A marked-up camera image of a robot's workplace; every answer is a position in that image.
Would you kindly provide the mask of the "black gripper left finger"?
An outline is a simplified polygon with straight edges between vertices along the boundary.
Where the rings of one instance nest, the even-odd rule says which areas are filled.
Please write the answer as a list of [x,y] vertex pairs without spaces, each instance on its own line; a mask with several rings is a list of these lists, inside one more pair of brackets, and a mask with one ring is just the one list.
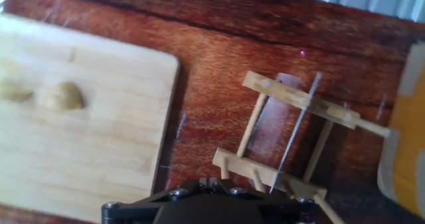
[[198,180],[186,181],[177,187],[152,195],[151,201],[178,201],[192,195],[204,193],[209,179],[202,177]]

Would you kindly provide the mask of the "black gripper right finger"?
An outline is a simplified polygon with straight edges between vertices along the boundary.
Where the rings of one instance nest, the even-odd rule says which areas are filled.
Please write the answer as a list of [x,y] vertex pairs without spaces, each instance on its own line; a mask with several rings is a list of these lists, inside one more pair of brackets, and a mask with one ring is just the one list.
[[265,198],[265,194],[255,189],[237,185],[231,179],[209,179],[209,195],[229,198]]

